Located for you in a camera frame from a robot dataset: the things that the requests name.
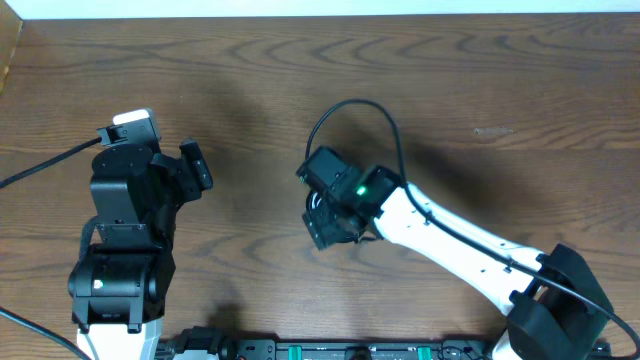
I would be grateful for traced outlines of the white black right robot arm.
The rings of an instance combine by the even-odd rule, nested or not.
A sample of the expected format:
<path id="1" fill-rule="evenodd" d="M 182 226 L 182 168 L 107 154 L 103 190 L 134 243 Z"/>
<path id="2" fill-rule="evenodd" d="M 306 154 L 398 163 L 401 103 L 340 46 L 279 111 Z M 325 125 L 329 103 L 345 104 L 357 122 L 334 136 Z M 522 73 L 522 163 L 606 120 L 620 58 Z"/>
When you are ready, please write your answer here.
<path id="1" fill-rule="evenodd" d="M 493 359 L 586 359 L 614 318 L 587 262 L 567 246 L 546 254 L 494 235 L 385 167 L 304 164 L 296 175 L 310 189 L 303 221 L 318 249 L 372 232 L 484 295 L 506 318 Z"/>

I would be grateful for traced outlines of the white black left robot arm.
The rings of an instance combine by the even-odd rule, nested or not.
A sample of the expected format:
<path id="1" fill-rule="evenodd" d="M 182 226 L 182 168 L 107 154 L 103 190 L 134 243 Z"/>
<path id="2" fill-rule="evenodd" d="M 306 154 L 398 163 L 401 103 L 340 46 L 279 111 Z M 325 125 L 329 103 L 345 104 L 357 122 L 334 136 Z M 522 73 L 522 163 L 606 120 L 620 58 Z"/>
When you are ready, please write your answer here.
<path id="1" fill-rule="evenodd" d="M 143 144 L 113 145 L 92 162 L 96 216 L 68 280 L 77 344 L 91 359 L 151 359 L 176 265 L 176 216 L 213 186 L 198 143 L 173 158 Z"/>

